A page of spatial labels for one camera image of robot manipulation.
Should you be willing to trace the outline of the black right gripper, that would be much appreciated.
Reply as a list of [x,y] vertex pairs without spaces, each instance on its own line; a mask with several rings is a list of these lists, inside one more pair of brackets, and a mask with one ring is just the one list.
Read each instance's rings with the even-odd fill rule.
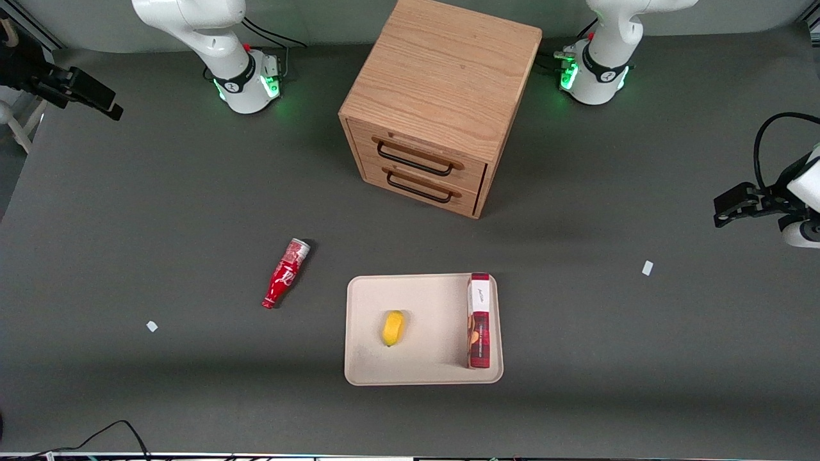
[[1,45],[1,84],[20,90],[65,108],[68,102],[80,102],[97,109],[115,122],[123,109],[115,102],[115,92],[78,67],[69,70],[46,60],[36,41],[21,40],[11,47]]

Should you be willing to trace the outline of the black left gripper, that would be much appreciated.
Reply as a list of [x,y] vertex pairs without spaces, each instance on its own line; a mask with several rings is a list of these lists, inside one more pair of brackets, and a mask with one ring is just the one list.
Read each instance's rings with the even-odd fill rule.
[[[766,187],[768,201],[779,212],[794,219],[818,221],[819,160],[818,154],[806,154],[783,170],[777,181]],[[769,215],[767,198],[751,182],[741,182],[714,198],[714,226],[726,227],[741,218],[763,218]]]

